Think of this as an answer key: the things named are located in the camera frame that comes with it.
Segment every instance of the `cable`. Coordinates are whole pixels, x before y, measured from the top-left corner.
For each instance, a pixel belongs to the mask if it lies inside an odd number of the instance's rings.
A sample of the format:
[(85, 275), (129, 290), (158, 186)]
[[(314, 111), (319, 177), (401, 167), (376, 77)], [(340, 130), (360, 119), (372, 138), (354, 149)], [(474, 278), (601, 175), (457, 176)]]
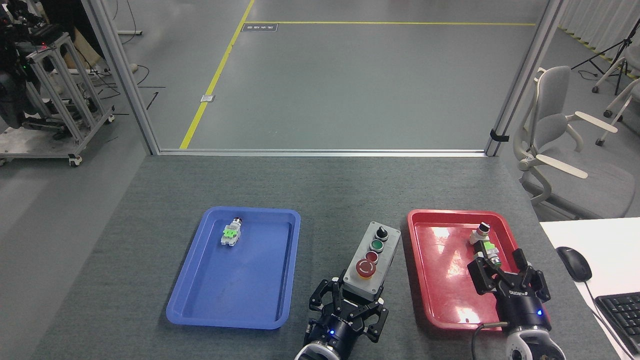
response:
[(131, 35), (131, 38), (128, 39), (127, 41), (123, 42), (122, 45), (130, 42), (131, 40), (133, 40), (134, 37), (136, 37), (136, 31), (138, 30), (138, 28), (136, 27), (136, 18), (133, 16), (133, 11), (131, 10), (131, 4), (129, 4), (129, 0), (127, 0), (127, 6), (129, 7), (129, 13), (131, 13), (131, 20), (133, 20), (133, 35)]
[[(593, 76), (593, 79), (585, 78), (584, 75), (582, 75), (583, 72), (586, 72), (587, 74)], [(578, 74), (580, 74), (580, 77), (582, 77), (582, 79), (585, 79), (585, 80), (597, 80), (598, 79), (598, 74), (596, 74), (594, 72), (588, 72), (587, 70), (578, 70)]]
[(143, 82), (144, 80), (146, 80), (146, 79), (147, 79), (147, 76), (149, 76), (149, 74), (151, 74), (151, 70), (149, 70), (149, 68), (148, 68), (148, 67), (146, 67), (146, 66), (144, 66), (144, 65), (140, 65), (140, 64), (138, 64), (138, 67), (141, 67), (141, 68), (143, 68), (143, 69), (146, 69), (146, 70), (147, 70), (147, 75), (145, 75), (145, 77), (144, 77), (144, 78), (142, 78), (142, 80), (140, 80), (136, 85), (140, 85), (140, 84), (142, 84), (142, 82)]
[(474, 335), (471, 337), (471, 359), (476, 360), (476, 337), (480, 333), (482, 329), (491, 329), (492, 327), (505, 327), (508, 326), (507, 322), (488, 322), (481, 323), (478, 325), (477, 329), (474, 331)]
[(110, 98), (112, 98), (112, 97), (116, 97), (116, 96), (120, 95), (121, 93), (120, 93), (118, 90), (116, 90), (116, 89), (115, 89), (114, 87), (112, 87), (112, 86), (109, 86), (109, 85), (107, 84), (107, 82), (106, 82), (104, 79), (102, 79), (102, 78), (100, 77), (100, 75), (103, 75), (103, 74), (101, 74), (100, 72), (98, 72), (98, 70), (95, 70), (95, 68), (93, 68), (93, 66), (91, 66), (91, 63), (89, 62), (89, 60), (87, 60), (87, 59), (86, 59), (86, 57), (84, 56), (84, 54), (82, 53), (82, 51), (80, 51), (77, 47), (75, 47), (75, 49), (76, 49), (76, 51), (80, 54), (80, 56), (82, 56), (82, 57), (83, 57), (83, 59), (84, 59), (84, 61), (86, 62), (86, 64), (87, 64), (87, 65), (89, 65), (89, 69), (91, 69), (91, 71), (92, 71), (93, 73), (95, 73), (95, 74), (98, 76), (98, 79), (100, 79), (100, 81), (101, 81), (101, 82), (103, 82), (103, 83), (105, 84), (105, 86), (107, 86), (108, 88), (112, 89), (113, 91), (115, 91), (115, 92), (117, 93), (117, 94), (112, 95), (112, 96), (108, 96), (108, 97), (101, 97), (101, 98), (100, 98), (100, 100), (110, 99)]
[(116, 12), (113, 14), (113, 19), (111, 20), (115, 20), (116, 16), (118, 16), (118, 0), (116, 0)]
[(591, 297), (591, 302), (593, 303), (593, 305), (595, 306), (596, 310), (598, 311), (598, 313), (596, 313), (595, 311), (593, 311), (593, 309), (591, 308), (591, 306), (589, 306), (589, 310), (591, 310), (591, 313), (593, 313), (593, 315), (596, 317), (596, 319), (598, 319), (598, 321), (600, 321), (600, 323), (602, 323), (602, 325), (604, 325), (604, 328), (607, 329), (607, 331), (609, 332), (609, 334), (611, 335), (611, 337), (613, 338), (613, 340), (616, 341), (616, 343), (618, 344), (618, 346), (620, 346), (620, 348), (622, 349), (622, 351), (624, 351), (626, 356), (629, 356), (629, 358), (631, 360), (635, 359), (634, 356), (627, 350), (627, 347), (625, 345), (623, 345), (620, 340), (618, 339), (618, 336), (616, 334), (614, 334), (614, 331), (611, 330), (609, 328), (609, 326), (607, 326), (607, 323), (601, 315), (599, 315), (600, 309), (598, 308), (598, 306), (596, 305), (596, 299), (593, 297), (593, 294), (591, 294), (591, 289), (589, 289), (589, 285), (587, 284), (587, 281), (583, 281), (584, 285), (587, 287), (587, 291), (589, 292), (589, 297)]

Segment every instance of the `caster wheel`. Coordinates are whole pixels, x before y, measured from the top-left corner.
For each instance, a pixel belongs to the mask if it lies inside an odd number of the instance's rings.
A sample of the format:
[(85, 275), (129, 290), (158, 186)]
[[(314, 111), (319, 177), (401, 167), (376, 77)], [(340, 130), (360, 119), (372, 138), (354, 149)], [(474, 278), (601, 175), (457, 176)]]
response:
[(69, 165), (71, 167), (78, 167), (82, 163), (82, 156), (71, 157), (69, 156)]

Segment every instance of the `blue tray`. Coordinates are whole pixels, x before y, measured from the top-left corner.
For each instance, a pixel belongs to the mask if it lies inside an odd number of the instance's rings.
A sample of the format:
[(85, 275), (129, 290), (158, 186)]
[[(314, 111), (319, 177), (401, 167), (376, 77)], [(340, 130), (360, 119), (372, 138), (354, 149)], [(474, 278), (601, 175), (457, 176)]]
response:
[[(235, 246), (222, 230), (242, 218)], [(181, 325), (277, 329), (287, 321), (300, 215), (288, 209), (217, 206), (202, 216), (166, 317)]]

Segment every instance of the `tripod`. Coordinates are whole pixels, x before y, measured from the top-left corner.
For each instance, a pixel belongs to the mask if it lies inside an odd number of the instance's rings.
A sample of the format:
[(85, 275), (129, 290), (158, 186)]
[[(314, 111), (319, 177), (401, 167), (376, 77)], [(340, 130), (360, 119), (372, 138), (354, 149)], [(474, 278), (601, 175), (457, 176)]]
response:
[[(587, 60), (584, 60), (583, 62), (579, 63), (578, 65), (572, 67), (571, 69), (575, 69), (578, 66), (590, 62), (596, 69), (598, 69), (598, 71), (604, 75), (604, 71), (602, 71), (601, 68), (598, 67), (598, 65), (596, 65), (593, 62), (593, 59), (597, 58), (600, 55), (604, 55), (604, 53), (606, 53), (607, 51), (613, 49), (616, 46), (620, 46), (618, 48), (618, 52), (616, 53), (616, 57), (613, 59), (612, 61), (612, 65), (616, 63), (616, 61), (618, 61), (618, 59), (620, 58), (620, 56), (622, 55), (622, 52), (629, 46), (631, 45), (631, 43), (633, 42), (633, 40), (631, 40), (632, 37), (634, 37), (636, 35), (636, 31), (638, 29), (638, 26), (640, 26), (640, 19), (638, 19), (638, 21), (636, 21), (636, 24), (634, 25), (634, 28), (631, 29), (631, 32), (629, 33), (629, 36), (627, 36), (626, 38), (624, 38), (623, 40), (620, 40), (618, 43), (608, 47), (607, 49), (604, 49), (603, 51), (600, 51), (599, 53), (593, 55), (592, 57), (588, 58)], [(622, 72), (623, 70), (625, 71), (625, 73), (628, 71), (628, 64), (625, 62), (623, 65), (620, 66), (620, 73), (612, 75), (612, 76), (617, 76), (618, 77), (618, 82), (616, 83), (616, 95), (618, 94), (618, 88), (620, 87), (620, 78), (622, 77)]]

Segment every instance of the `computer mouse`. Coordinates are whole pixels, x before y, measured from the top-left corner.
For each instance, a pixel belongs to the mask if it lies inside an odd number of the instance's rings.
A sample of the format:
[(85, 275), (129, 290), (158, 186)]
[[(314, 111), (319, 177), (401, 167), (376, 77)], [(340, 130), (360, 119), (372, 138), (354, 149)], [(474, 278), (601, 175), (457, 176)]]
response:
[(581, 253), (566, 246), (560, 246), (556, 251), (574, 281), (583, 282), (591, 278), (591, 268)]

